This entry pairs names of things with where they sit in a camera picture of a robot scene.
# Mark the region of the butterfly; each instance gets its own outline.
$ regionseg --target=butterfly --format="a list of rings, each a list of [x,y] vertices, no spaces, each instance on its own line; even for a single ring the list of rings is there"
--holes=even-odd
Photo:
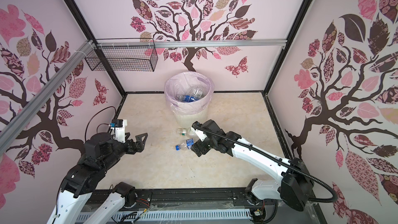
[[[97,79],[95,79],[95,80],[96,80],[96,88],[97,88],[98,94],[94,99],[93,106],[98,105],[99,103],[103,104],[103,103],[107,102],[104,94],[106,94],[106,92],[108,90],[108,89],[106,89],[105,86],[101,86],[101,83],[99,81],[97,81]]]
[[[248,70],[248,67],[246,65],[246,63],[248,62],[247,60],[247,56],[243,57],[243,59],[239,62],[239,65],[236,66],[226,66],[225,69],[228,71],[232,72],[232,75],[236,76],[236,78],[238,77],[238,74],[240,74],[240,72],[246,72]]]

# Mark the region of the black frame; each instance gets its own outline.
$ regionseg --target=black frame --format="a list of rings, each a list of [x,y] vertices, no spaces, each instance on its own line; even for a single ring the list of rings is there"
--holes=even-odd
[[[86,36],[87,39],[92,40],[94,42],[95,45],[97,45],[97,41],[92,33],[92,31],[90,30],[86,20],[84,19],[81,11],[79,10],[79,8],[77,7],[76,3],[74,0],[64,0],[67,7],[69,8],[69,10],[71,11],[73,17],[76,19],[77,23],[79,24],[80,28],[82,29],[84,35]],[[276,60],[276,63],[273,67],[273,70],[271,72],[271,75],[267,81],[266,87],[265,89],[262,91],[215,91],[215,93],[253,93],[253,92],[261,92],[261,94],[263,95],[264,98],[264,102],[266,104],[266,107],[268,109],[268,112],[270,114],[272,123],[274,125],[276,134],[278,136],[279,142],[281,144],[282,147],[282,151],[283,154],[286,158],[292,159],[293,155],[291,153],[291,150],[289,149],[289,146],[286,142],[285,136],[282,132],[281,126],[276,118],[275,112],[272,108],[271,102],[269,100],[268,97],[268,93],[271,90],[272,84],[276,79],[276,76],[283,64],[283,61],[294,41],[294,38],[296,37],[296,34],[301,26],[302,21],[304,20],[304,17],[307,13],[308,8],[310,7],[311,3],[313,0],[303,0],[303,2],[301,3],[300,9],[296,15],[296,18],[293,22],[293,25],[289,31],[289,34],[287,36],[287,42],[286,42],[286,46],[282,49],[281,53],[279,54],[279,57]],[[104,54],[102,54],[102,51],[98,49],[98,57],[104,57]],[[122,95],[122,100],[120,102],[119,107],[117,108],[116,114],[114,116],[114,118],[117,118],[118,115],[120,114],[120,111],[123,107],[123,104],[127,98],[128,94],[144,94],[144,93],[164,93],[162,91],[141,91],[141,92],[126,92],[119,79],[117,78],[117,76],[115,75],[115,72],[111,69],[109,62],[105,59],[102,58],[101,59],[102,64],[104,65],[104,67],[106,68],[106,71],[108,72],[109,76],[111,77],[113,83],[115,84],[117,90],[120,92],[120,94]],[[184,194],[184,196],[189,199],[189,201],[214,201],[214,198],[216,198],[214,195],[210,196],[209,193],[211,194],[217,194],[222,196],[220,199],[223,200],[228,200],[231,201],[231,194],[234,195],[236,192],[241,192],[241,190],[244,190],[245,188],[209,188],[209,189],[139,189],[137,191],[142,192],[144,194],[162,194],[162,193],[167,193],[169,192],[170,195],[169,197],[166,199],[166,201],[168,203],[172,203],[172,202],[181,202],[181,198],[178,198],[177,196],[181,194]],[[87,203],[102,203],[106,197],[104,197],[105,195],[108,195],[110,192],[110,190],[95,190],[93,192],[92,197],[90,198],[90,200]],[[321,211],[321,208],[319,207],[319,204],[314,206],[316,214],[318,215],[319,221],[322,224],[327,223],[325,220],[325,217],[323,216],[323,213]]]

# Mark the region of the wire basket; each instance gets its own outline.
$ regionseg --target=wire basket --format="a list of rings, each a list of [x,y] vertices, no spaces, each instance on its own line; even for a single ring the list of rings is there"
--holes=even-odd
[[[105,70],[100,58],[106,58],[114,71],[155,71],[158,54],[153,38],[137,39],[145,43],[140,43],[140,45],[133,43],[98,44],[97,48],[87,55],[86,62],[92,71]]]

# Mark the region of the floor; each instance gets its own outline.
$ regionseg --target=floor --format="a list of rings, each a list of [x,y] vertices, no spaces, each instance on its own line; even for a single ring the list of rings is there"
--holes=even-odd
[[[197,157],[192,151],[176,151],[184,141],[178,124],[166,107],[164,94],[130,94],[119,115],[127,119],[131,137],[148,133],[142,153],[124,155],[97,189],[123,181],[137,189],[246,187],[252,178],[272,180],[254,165],[215,150]],[[208,119],[225,132],[233,131],[253,145],[277,156],[283,152],[261,93],[215,93]]]

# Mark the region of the trash can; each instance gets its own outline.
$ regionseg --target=trash can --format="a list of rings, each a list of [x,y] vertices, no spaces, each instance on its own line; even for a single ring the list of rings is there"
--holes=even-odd
[[[191,87],[203,88],[205,97],[194,102],[180,102],[176,100],[177,94],[185,95]],[[212,80],[197,72],[182,72],[166,81],[164,94],[166,103],[174,113],[177,123],[182,128],[190,128],[195,121],[207,121],[207,108],[214,92]]]

